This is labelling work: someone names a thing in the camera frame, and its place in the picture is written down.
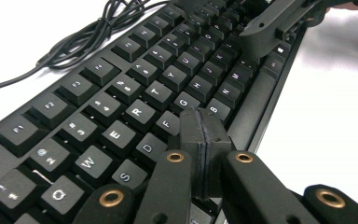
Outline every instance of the mechanical keyboard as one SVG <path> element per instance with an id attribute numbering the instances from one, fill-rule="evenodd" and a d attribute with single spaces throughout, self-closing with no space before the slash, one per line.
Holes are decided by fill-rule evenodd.
<path id="1" fill-rule="evenodd" d="M 187 20 L 169 3 L 1 120 L 0 223 L 70 223 L 95 189 L 137 188 L 185 109 L 209 109 L 256 151 L 304 30 L 249 60 L 251 10 L 211 0 Z M 194 200 L 190 223 L 223 223 L 220 206 Z"/>

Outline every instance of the keycap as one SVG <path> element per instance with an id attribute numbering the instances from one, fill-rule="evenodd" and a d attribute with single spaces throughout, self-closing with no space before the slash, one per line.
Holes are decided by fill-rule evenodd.
<path id="1" fill-rule="evenodd" d="M 75 105 L 83 105 L 99 88 L 77 74 L 67 78 L 58 93 Z"/>
<path id="2" fill-rule="evenodd" d="M 180 92 L 187 82 L 191 79 L 186 73 L 171 65 L 158 78 L 162 84 L 170 88 L 172 91 Z"/>
<path id="3" fill-rule="evenodd" d="M 112 175 L 112 179 L 118 184 L 135 189 L 147 177 L 147 172 L 130 160 L 124 160 Z"/>
<path id="4" fill-rule="evenodd" d="M 214 91 L 214 86 L 202 77 L 195 76 L 188 83 L 185 91 L 205 104 L 211 98 Z"/>
<path id="5" fill-rule="evenodd" d="M 46 181 L 24 166 L 13 169 L 0 180 L 0 210 L 17 219 L 37 201 L 47 187 Z"/>
<path id="6" fill-rule="evenodd" d="M 156 110 L 140 100 L 135 100 L 123 115 L 123 119 L 141 133 L 146 133 L 157 117 Z"/>
<path id="7" fill-rule="evenodd" d="M 109 126 L 127 107 L 106 92 L 98 94 L 86 107 L 85 111 L 103 126 Z"/>
<path id="8" fill-rule="evenodd" d="M 148 104 L 160 112 L 164 111 L 170 105 L 174 96 L 173 91 L 157 81 L 154 81 L 142 95 Z"/>
<path id="9" fill-rule="evenodd" d="M 31 153 L 27 162 L 50 181 L 55 181 L 71 168 L 75 158 L 75 153 L 49 138 Z"/>
<path id="10" fill-rule="evenodd" d="M 156 125 L 153 126 L 153 131 L 167 140 L 169 136 L 179 134 L 180 120 L 170 111 L 165 111 L 156 122 Z"/>
<path id="11" fill-rule="evenodd" d="M 158 36 L 144 26 L 136 28 L 130 38 L 135 40 L 145 49 L 150 49 L 158 41 Z"/>
<path id="12" fill-rule="evenodd" d="M 145 56 L 145 59 L 160 70 L 167 69 L 167 67 L 175 61 L 175 57 L 160 46 L 155 46 L 149 50 L 149 53 Z"/>
<path id="13" fill-rule="evenodd" d="M 192 97 L 185 91 L 182 91 L 178 97 L 176 97 L 170 109 L 176 114 L 180 114 L 183 110 L 197 108 L 200 106 L 200 101 Z"/>
<path id="14" fill-rule="evenodd" d="M 41 197 L 48 214 L 62 223 L 69 223 L 90 195 L 90 189 L 73 175 L 62 175 Z"/>
<path id="15" fill-rule="evenodd" d="M 87 63 L 80 74 L 89 78 L 97 85 L 104 86 L 120 72 L 120 69 L 116 68 L 111 63 L 108 63 L 103 58 L 96 58 L 93 61 Z"/>
<path id="16" fill-rule="evenodd" d="M 58 124 L 68 118 L 74 111 L 74 106 L 68 105 L 52 92 L 42 96 L 30 109 L 30 113 L 50 129 L 57 127 Z"/>
<path id="17" fill-rule="evenodd" d="M 167 150 L 167 144 L 152 133 L 147 133 L 133 150 L 132 154 L 148 168 L 153 169 L 161 153 Z"/>
<path id="18" fill-rule="evenodd" d="M 59 135 L 70 145 L 83 151 L 98 138 L 100 132 L 100 128 L 94 122 L 82 114 L 75 114 L 63 124 Z"/>
<path id="19" fill-rule="evenodd" d="M 145 52 L 145 49 L 134 40 L 123 37 L 118 40 L 112 51 L 125 59 L 129 63 L 133 63 L 139 56 Z"/>
<path id="20" fill-rule="evenodd" d="M 113 79 L 112 86 L 107 89 L 109 93 L 116 96 L 118 100 L 126 105 L 138 98 L 144 87 L 127 75 L 120 74 Z"/>
<path id="21" fill-rule="evenodd" d="M 128 71 L 130 77 L 144 86 L 149 86 L 159 75 L 156 66 L 145 59 L 138 60 Z"/>
<path id="22" fill-rule="evenodd" d="M 0 144 L 15 156 L 21 157 L 46 134 L 46 130 L 39 128 L 24 116 L 18 115 L 0 128 Z"/>
<path id="23" fill-rule="evenodd" d="M 74 171 L 94 188 L 98 188 L 119 165 L 118 159 L 113 160 L 99 148 L 90 146 L 77 158 Z"/>
<path id="24" fill-rule="evenodd" d="M 101 143 L 121 159 L 127 158 L 139 140 L 139 134 L 119 120 L 103 132 L 101 137 Z"/>

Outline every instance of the black cable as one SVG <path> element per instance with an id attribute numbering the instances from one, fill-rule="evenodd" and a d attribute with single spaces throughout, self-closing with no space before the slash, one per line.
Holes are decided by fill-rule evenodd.
<path id="1" fill-rule="evenodd" d="M 44 67 L 62 70 L 80 63 L 111 35 L 137 22 L 147 10 L 169 3 L 163 1 L 146 7 L 148 2 L 150 0 L 109 0 L 100 19 L 59 41 L 37 62 L 35 68 L 19 77 L 1 82 L 0 89 L 26 79 Z M 125 5 L 124 9 L 115 16 L 122 4 Z"/>

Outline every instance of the key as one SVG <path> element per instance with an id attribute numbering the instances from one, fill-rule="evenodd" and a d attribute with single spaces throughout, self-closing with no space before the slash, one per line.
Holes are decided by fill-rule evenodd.
<path id="1" fill-rule="evenodd" d="M 118 159 L 113 160 L 102 150 L 90 146 L 76 160 L 74 171 L 94 188 L 98 188 L 119 165 Z"/>
<path id="2" fill-rule="evenodd" d="M 118 167 L 115 173 L 112 175 L 112 179 L 118 184 L 135 189 L 138 187 L 147 177 L 147 172 L 137 166 L 130 160 L 124 160 Z"/>
<path id="3" fill-rule="evenodd" d="M 144 26 L 136 28 L 130 38 L 135 40 L 145 49 L 150 49 L 158 41 L 158 36 Z"/>
<path id="4" fill-rule="evenodd" d="M 74 176 L 62 175 L 45 193 L 41 205 L 62 223 L 70 223 L 90 195 L 90 190 Z"/>
<path id="5" fill-rule="evenodd" d="M 100 128 L 82 114 L 74 115 L 62 126 L 59 135 L 80 151 L 84 151 L 99 136 Z"/>
<path id="6" fill-rule="evenodd" d="M 0 209 L 9 217 L 17 219 L 37 201 L 47 187 L 47 182 L 24 166 L 11 170 L 0 180 Z"/>
<path id="7" fill-rule="evenodd" d="M 214 112 L 216 116 L 222 120 L 224 125 L 227 124 L 233 112 L 233 110 L 231 110 L 228 106 L 216 100 L 215 98 L 213 98 L 205 108 Z"/>
<path id="8" fill-rule="evenodd" d="M 161 70 L 167 69 L 175 61 L 175 57 L 160 46 L 153 47 L 145 59 Z"/>
<path id="9" fill-rule="evenodd" d="M 227 105 L 231 109 L 235 109 L 240 102 L 242 93 L 230 84 L 223 82 L 219 90 L 214 94 L 214 98 Z"/>
<path id="10" fill-rule="evenodd" d="M 128 72 L 130 77 L 144 86 L 149 86 L 159 75 L 157 67 L 145 59 L 138 60 Z"/>
<path id="11" fill-rule="evenodd" d="M 73 106 L 68 105 L 52 92 L 43 95 L 30 109 L 30 113 L 50 129 L 57 127 L 74 111 Z"/>
<path id="12" fill-rule="evenodd" d="M 145 52 L 145 49 L 128 37 L 123 37 L 118 40 L 112 51 L 127 62 L 133 63 Z"/>
<path id="13" fill-rule="evenodd" d="M 155 109 L 140 100 L 135 100 L 124 113 L 123 119 L 139 132 L 146 133 L 157 117 Z"/>
<path id="14" fill-rule="evenodd" d="M 191 76 L 186 75 L 177 67 L 171 65 L 162 73 L 158 81 L 171 90 L 180 92 L 190 79 Z"/>
<path id="15" fill-rule="evenodd" d="M 210 82 L 215 87 L 220 85 L 223 80 L 223 69 L 218 67 L 216 64 L 207 62 L 202 66 L 198 76 Z"/>
<path id="16" fill-rule="evenodd" d="M 126 105 L 138 98 L 144 88 L 127 75 L 120 74 L 113 79 L 112 86 L 107 91 L 116 96 Z"/>
<path id="17" fill-rule="evenodd" d="M 106 92 L 102 92 L 89 103 L 89 106 L 86 107 L 86 112 L 102 125 L 109 126 L 126 108 L 117 99 Z"/>
<path id="18" fill-rule="evenodd" d="M 113 77 L 121 72 L 112 64 L 105 61 L 103 58 L 96 58 L 86 64 L 80 74 L 88 77 L 91 81 L 95 82 L 100 87 L 106 85 Z"/>
<path id="19" fill-rule="evenodd" d="M 144 92 L 143 99 L 158 111 L 164 111 L 174 99 L 174 93 L 161 83 L 154 81 Z"/>
<path id="20" fill-rule="evenodd" d="M 28 164 L 51 181 L 69 170 L 75 154 L 49 138 L 31 153 Z"/>
<path id="21" fill-rule="evenodd" d="M 203 104 L 206 104 L 213 94 L 214 86 L 202 77 L 195 76 L 188 83 L 185 91 Z"/>
<path id="22" fill-rule="evenodd" d="M 166 151 L 167 144 L 159 140 L 152 133 L 147 133 L 144 139 L 136 146 L 132 154 L 148 168 L 154 169 L 161 153 Z"/>
<path id="23" fill-rule="evenodd" d="M 156 125 L 153 126 L 153 131 L 167 140 L 169 136 L 176 136 L 179 134 L 180 120 L 170 111 L 165 111 L 156 122 Z"/>
<path id="24" fill-rule="evenodd" d="M 116 120 L 101 137 L 101 143 L 121 159 L 127 158 L 139 140 L 139 134 L 119 120 Z"/>
<path id="25" fill-rule="evenodd" d="M 15 156 L 21 157 L 46 134 L 45 130 L 40 129 L 22 115 L 18 115 L 0 128 L 0 144 Z"/>
<path id="26" fill-rule="evenodd" d="M 99 88 L 76 74 L 66 79 L 58 93 L 75 105 L 83 105 Z"/>
<path id="27" fill-rule="evenodd" d="M 178 57 L 174 66 L 193 77 L 202 67 L 202 63 L 194 56 L 184 52 Z"/>
<path id="28" fill-rule="evenodd" d="M 176 114 L 180 114 L 183 110 L 192 109 L 200 106 L 200 101 L 189 95 L 187 92 L 182 91 L 178 97 L 176 97 L 170 109 Z"/>
<path id="29" fill-rule="evenodd" d="M 159 37 L 165 36 L 171 30 L 171 26 L 159 16 L 150 18 L 145 27 L 149 28 Z"/>

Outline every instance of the black key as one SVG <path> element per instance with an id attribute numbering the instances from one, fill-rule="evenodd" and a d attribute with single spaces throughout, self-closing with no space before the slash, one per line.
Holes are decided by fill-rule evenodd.
<path id="1" fill-rule="evenodd" d="M 231 109 L 235 109 L 240 102 L 242 93 L 230 84 L 223 82 L 214 98 L 227 105 Z"/>
<path id="2" fill-rule="evenodd" d="M 144 86 L 149 86 L 158 77 L 158 74 L 159 71 L 157 67 L 144 59 L 140 59 L 134 63 L 128 72 L 130 77 L 135 78 L 136 81 Z"/>
<path id="3" fill-rule="evenodd" d="M 192 44 L 187 52 L 200 60 L 202 63 L 205 63 L 212 55 L 211 49 L 207 47 L 200 39 Z"/>
<path id="4" fill-rule="evenodd" d="M 0 209 L 17 219 L 40 197 L 48 183 L 21 166 L 0 180 Z"/>
<path id="5" fill-rule="evenodd" d="M 147 133 L 132 154 L 148 168 L 153 169 L 159 156 L 167 150 L 167 147 L 167 144 L 159 140 L 155 135 Z"/>
<path id="6" fill-rule="evenodd" d="M 60 222 L 69 223 L 89 194 L 80 180 L 72 175 L 62 175 L 43 193 L 41 205 Z"/>
<path id="7" fill-rule="evenodd" d="M 135 189 L 144 182 L 147 172 L 134 164 L 132 161 L 124 160 L 112 175 L 112 179 L 118 184 Z"/>
<path id="8" fill-rule="evenodd" d="M 121 102 L 103 92 L 97 95 L 86 107 L 86 112 L 102 125 L 109 126 L 126 109 Z"/>
<path id="9" fill-rule="evenodd" d="M 118 168 L 120 161 L 113 161 L 95 146 L 89 147 L 75 162 L 74 171 L 98 188 Z"/>
<path id="10" fill-rule="evenodd" d="M 199 76 L 193 77 L 185 88 L 186 92 L 206 104 L 211 98 L 214 86 Z"/>
<path id="11" fill-rule="evenodd" d="M 154 81 L 144 92 L 143 99 L 158 111 L 164 111 L 174 99 L 174 93 L 161 83 Z"/>
<path id="12" fill-rule="evenodd" d="M 161 70 L 167 69 L 175 61 L 175 57 L 160 46 L 153 47 L 145 59 Z"/>
<path id="13" fill-rule="evenodd" d="M 216 116 L 220 118 L 225 125 L 227 124 L 233 112 L 228 106 L 216 100 L 215 98 L 213 98 L 205 108 L 214 112 Z"/>
<path id="14" fill-rule="evenodd" d="M 176 114 L 180 114 L 183 110 L 197 108 L 200 106 L 200 101 L 189 95 L 187 92 L 182 91 L 176 100 L 171 104 L 170 109 Z"/>
<path id="15" fill-rule="evenodd" d="M 49 138 L 34 150 L 28 164 L 51 181 L 55 181 L 65 171 L 69 170 L 75 160 L 75 155 Z"/>
<path id="16" fill-rule="evenodd" d="M 75 108 L 73 106 L 68 105 L 52 92 L 48 92 L 40 97 L 30 110 L 34 117 L 50 129 L 57 127 L 74 111 Z"/>
<path id="17" fill-rule="evenodd" d="M 120 72 L 120 69 L 108 63 L 103 58 L 96 58 L 86 64 L 81 74 L 97 83 L 97 85 L 104 86 Z"/>
<path id="18" fill-rule="evenodd" d="M 83 105 L 99 88 L 76 74 L 67 78 L 58 88 L 58 93 L 75 105 Z"/>
<path id="19" fill-rule="evenodd" d="M 191 76 L 186 75 L 177 67 L 171 65 L 162 73 L 158 81 L 171 90 L 180 92 L 190 79 Z"/>
<path id="20" fill-rule="evenodd" d="M 216 64 L 217 66 L 223 68 L 225 72 L 231 68 L 232 64 L 234 64 L 235 58 L 230 55 L 228 52 L 225 52 L 221 49 L 218 49 L 214 55 L 211 57 L 211 63 Z"/>
<path id="21" fill-rule="evenodd" d="M 187 47 L 184 41 L 172 34 L 166 35 L 159 45 L 176 57 L 183 53 Z"/>
<path id="22" fill-rule="evenodd" d="M 118 40 L 112 51 L 132 63 L 145 52 L 145 49 L 128 37 L 123 37 Z"/>
<path id="23" fill-rule="evenodd" d="M 169 136 L 176 136 L 179 134 L 180 120 L 170 111 L 165 111 L 156 122 L 153 131 L 167 140 Z"/>
<path id="24" fill-rule="evenodd" d="M 74 115 L 62 126 L 59 135 L 69 144 L 83 151 L 88 148 L 99 136 L 99 127 L 82 114 Z"/>
<path id="25" fill-rule="evenodd" d="M 237 88 L 241 92 L 245 92 L 252 78 L 252 70 L 242 65 L 235 65 L 229 72 L 226 82 Z"/>
<path id="26" fill-rule="evenodd" d="M 136 28 L 130 38 L 135 40 L 145 49 L 150 49 L 158 41 L 158 36 L 144 26 Z"/>
<path id="27" fill-rule="evenodd" d="M 194 29 L 183 23 L 176 27 L 175 31 L 173 31 L 173 34 L 182 39 L 188 45 L 193 43 L 198 37 L 198 34 Z"/>
<path id="28" fill-rule="evenodd" d="M 218 67 L 216 64 L 207 62 L 202 66 L 198 76 L 210 82 L 215 87 L 220 84 L 223 80 L 224 71 L 222 68 Z"/>
<path id="29" fill-rule="evenodd" d="M 138 98 L 144 88 L 127 75 L 120 74 L 113 79 L 112 86 L 107 91 L 116 96 L 126 105 Z"/>
<path id="30" fill-rule="evenodd" d="M 140 100 L 135 100 L 124 113 L 124 120 L 141 133 L 146 133 L 157 117 L 156 110 Z"/>
<path id="31" fill-rule="evenodd" d="M 175 67 L 192 77 L 200 70 L 202 63 L 187 52 L 181 54 L 175 62 Z"/>
<path id="32" fill-rule="evenodd" d="M 172 27 L 177 26 L 184 19 L 177 10 L 172 9 L 171 7 L 162 9 L 162 13 L 158 14 L 158 16 L 169 23 Z"/>
<path id="33" fill-rule="evenodd" d="M 121 121 L 115 121 L 103 134 L 101 142 L 121 159 L 127 158 L 139 142 L 139 135 Z"/>
<path id="34" fill-rule="evenodd" d="M 0 128 L 0 144 L 15 156 L 21 157 L 46 134 L 45 130 L 40 129 L 22 115 L 18 115 Z"/>
<path id="35" fill-rule="evenodd" d="M 165 36 L 170 30 L 171 26 L 159 16 L 154 16 L 148 20 L 145 27 L 156 33 L 159 37 Z"/>

